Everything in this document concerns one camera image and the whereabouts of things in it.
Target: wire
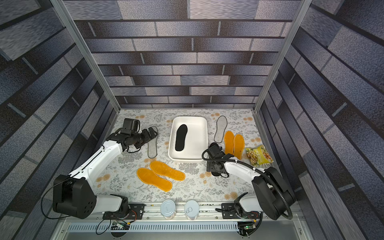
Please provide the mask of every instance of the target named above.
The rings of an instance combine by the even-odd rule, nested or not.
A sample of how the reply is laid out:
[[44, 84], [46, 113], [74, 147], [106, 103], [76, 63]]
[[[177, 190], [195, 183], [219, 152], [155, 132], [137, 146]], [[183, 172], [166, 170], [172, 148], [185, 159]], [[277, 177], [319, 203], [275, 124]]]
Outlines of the wire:
[[137, 213], [136, 213], [134, 210], [131, 210], [131, 211], [135, 213], [135, 220], [133, 220], [133, 221], [131, 221], [131, 222], [129, 222], [129, 223], [133, 223], [133, 222], [136, 221], [136, 219], [137, 219]]
[[254, 213], [254, 214], [256, 214], [256, 217], [258, 217], [258, 216], [259, 216], [259, 214], [258, 214], [257, 212], [252, 212], [252, 211], [251, 211], [251, 213]]
[[97, 233], [97, 229], [99, 228], [100, 224], [101, 224], [103, 221], [104, 221], [104, 219], [101, 220], [101, 222], [99, 222], [99, 224], [98, 224], [97, 227], [96, 227], [95, 232], [96, 232], [97, 235], [101, 235], [101, 234], [105, 233], [105, 232], [109, 229], [109, 227], [111, 226], [111, 223], [112, 223], [112, 221], [111, 221], [111, 216], [109, 216], [109, 226], [104, 230], [104, 232], [102, 232], [102, 233]]
[[124, 220], [122, 220], [122, 219], [121, 219], [120, 221], [123, 221], [126, 225], [128, 225], [128, 223], [127, 223], [126, 221], [124, 221]]
[[285, 213], [282, 213], [281, 215], [283, 217], [285, 217], [286, 219], [292, 219], [293, 218], [293, 214], [292, 214], [292, 210], [291, 208], [289, 207], [287, 201], [285, 200], [284, 196], [283, 196], [283, 193], [281, 192], [280, 188], [277, 186], [277, 184], [264, 172], [258, 170], [257, 168], [254, 168], [253, 166], [245, 163], [245, 162], [242, 162], [242, 161], [235, 161], [235, 160], [232, 160], [232, 159], [206, 159], [204, 157], [204, 154], [208, 152], [208, 149], [204, 150], [204, 152], [201, 154], [201, 158], [206, 160], [206, 161], [211, 161], [211, 160], [215, 160], [215, 161], [220, 161], [220, 162], [236, 162], [236, 163], [240, 163], [241, 165], [244, 165], [246, 167], [249, 167], [250, 169], [254, 169], [255, 172], [257, 172], [258, 174], [260, 174], [261, 176], [263, 176], [263, 178], [270, 184], [272, 185], [272, 187], [275, 189], [276, 193], [279, 195], [281, 201], [283, 202], [283, 205], [288, 213], [288, 215], [286, 215]]
[[228, 210], [223, 210], [223, 209], [215, 209], [215, 211], [218, 211], [218, 212], [233, 212], [235, 210], [232, 209], [231, 211], [228, 211]]
[[48, 219], [61, 219], [61, 218], [70, 217], [70, 215], [68, 215], [68, 216], [63, 216], [63, 217], [48, 217], [47, 215], [45, 215], [45, 213], [44, 213], [44, 211], [43, 211], [43, 198], [45, 197], [45, 195], [49, 192], [49, 190], [51, 190], [52, 188], [54, 188], [55, 186], [57, 186], [57, 185], [59, 185], [59, 184], [62, 184], [63, 182], [65, 182], [65, 181], [67, 181], [67, 180], [68, 180], [68, 178], [65, 179], [65, 180], [63, 180], [63, 181], [61, 181], [61, 182], [59, 182], [59, 183], [57, 183], [57, 184], [55, 184], [55, 185], [53, 185], [53, 186], [50, 187], [50, 188], [43, 194], [43, 196], [41, 197], [41, 200], [40, 200], [40, 209], [41, 209], [41, 213], [43, 214], [44, 217], [46, 217], [46, 218], [48, 218]]
[[92, 158], [90, 161], [89, 161], [89, 163], [87, 163], [87, 165], [85, 165], [81, 170], [84, 170], [97, 156], [99, 156], [100, 155], [100, 153], [102, 153], [102, 152], [99, 152], [94, 158]]
[[128, 151], [127, 151], [127, 153], [135, 153], [135, 152], [140, 151], [140, 149], [141, 149], [141, 147], [140, 147], [139, 150], [137, 150], [137, 151], [134, 151], [134, 152], [128, 152]]
[[220, 173], [220, 176], [223, 177], [223, 178], [229, 178], [229, 174], [228, 174], [228, 173], [224, 173], [224, 174], [226, 174], [227, 176], [224, 177], [224, 176], [222, 175], [222, 173]]
[[257, 224], [257, 226], [252, 230], [252, 232], [248, 233], [247, 230], [251, 230], [251, 229], [243, 229], [243, 228], [240, 228], [239, 231], [237, 232], [240, 236], [242, 237], [249, 237], [252, 233], [254, 233], [261, 225], [263, 221], [263, 212], [260, 212], [260, 220], [259, 220], [259, 223]]

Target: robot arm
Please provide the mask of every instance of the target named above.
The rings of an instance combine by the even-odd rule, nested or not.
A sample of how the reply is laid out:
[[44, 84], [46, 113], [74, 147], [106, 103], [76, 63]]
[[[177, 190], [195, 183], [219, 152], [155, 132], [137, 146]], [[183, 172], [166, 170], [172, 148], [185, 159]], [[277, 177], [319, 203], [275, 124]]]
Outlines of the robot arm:
[[157, 136], [151, 127], [139, 132], [140, 122], [126, 118], [123, 127], [112, 133], [86, 162], [69, 175], [60, 175], [54, 180], [53, 210], [78, 218], [92, 213], [107, 212], [108, 218], [124, 218], [129, 213], [126, 197], [116, 195], [96, 196], [91, 186], [110, 162], [130, 145], [141, 148]]
[[212, 143], [205, 150], [202, 158], [207, 160], [207, 171], [214, 176], [233, 174], [251, 184], [255, 194], [242, 194], [235, 200], [235, 209], [240, 217], [248, 216], [251, 211], [264, 212], [271, 219], [276, 220], [281, 215], [292, 219], [290, 206], [296, 201], [289, 184], [285, 182], [280, 173], [273, 167], [258, 169], [239, 161], [234, 156], [224, 154], [222, 148]]
[[[139, 130], [138, 120], [126, 118], [123, 127], [107, 137], [100, 149], [85, 163], [69, 175], [58, 176], [53, 187], [53, 210], [78, 218], [99, 212], [104, 213], [105, 219], [126, 217], [130, 210], [127, 197], [96, 196], [91, 186], [108, 164], [124, 150], [128, 151], [130, 145], [140, 149], [157, 136], [151, 127], [142, 132]], [[208, 153], [209, 159], [204, 157], [205, 153]], [[237, 214], [242, 217], [247, 216], [248, 212], [258, 211], [274, 220], [281, 215], [291, 218], [289, 206], [296, 201], [295, 195], [278, 171], [273, 167], [257, 169], [232, 157], [231, 154], [225, 155], [217, 144], [211, 144], [202, 154], [202, 158], [207, 160], [207, 171], [212, 175], [233, 174], [254, 187], [256, 194], [242, 194], [235, 200]]]

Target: brick wall backdrop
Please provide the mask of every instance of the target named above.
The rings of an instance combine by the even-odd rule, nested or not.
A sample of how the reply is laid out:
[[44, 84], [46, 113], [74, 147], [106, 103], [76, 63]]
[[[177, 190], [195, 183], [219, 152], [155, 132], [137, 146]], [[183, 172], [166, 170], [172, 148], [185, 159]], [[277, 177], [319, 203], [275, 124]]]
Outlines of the brick wall backdrop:
[[123, 108], [252, 108], [300, 1], [64, 3]]
[[[49, 0], [0, 4], [0, 239], [48, 240], [43, 193], [95, 151], [116, 115]], [[43, 199], [52, 209], [52, 192]]]
[[313, 0], [259, 111], [316, 240], [384, 236], [383, 12]]

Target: black motor joint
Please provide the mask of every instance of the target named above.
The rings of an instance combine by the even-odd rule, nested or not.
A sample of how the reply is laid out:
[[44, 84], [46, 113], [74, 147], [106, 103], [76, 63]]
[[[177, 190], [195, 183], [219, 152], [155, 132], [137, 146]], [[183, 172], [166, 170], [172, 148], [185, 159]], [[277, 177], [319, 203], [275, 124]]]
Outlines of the black motor joint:
[[137, 119], [126, 118], [121, 128], [115, 133], [112, 133], [106, 138], [106, 141], [113, 140], [120, 143], [123, 151], [129, 149], [130, 145], [134, 145], [135, 148], [141, 148], [145, 143], [154, 139], [157, 136], [157, 132], [152, 127], [143, 129], [141, 133], [140, 121]]
[[225, 170], [224, 162], [215, 161], [214, 159], [224, 160], [224, 159], [229, 159], [231, 157], [234, 157], [232, 154], [225, 154], [222, 151], [222, 149], [223, 148], [219, 147], [217, 143], [213, 142], [211, 143], [209, 148], [206, 150], [209, 159], [212, 159], [212, 160], [209, 160], [209, 159], [207, 160], [207, 172], [211, 172], [212, 175], [215, 177], [217, 176], [224, 177], [222, 174], [226, 174], [227, 175], [226, 177], [228, 177], [229, 174]]

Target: gray insole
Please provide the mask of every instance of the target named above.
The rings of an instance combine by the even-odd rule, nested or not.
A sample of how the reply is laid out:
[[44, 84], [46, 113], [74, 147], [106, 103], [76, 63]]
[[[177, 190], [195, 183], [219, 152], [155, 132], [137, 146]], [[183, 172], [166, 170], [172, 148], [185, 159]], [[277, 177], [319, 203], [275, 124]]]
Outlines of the gray insole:
[[216, 133], [214, 137], [214, 141], [217, 143], [221, 143], [224, 138], [224, 132], [227, 128], [227, 118], [225, 116], [220, 116], [216, 121]]
[[153, 130], [157, 132], [157, 136], [155, 139], [152, 139], [148, 142], [148, 157], [155, 158], [157, 156], [157, 138], [159, 137], [159, 131], [157, 127], [152, 127]]

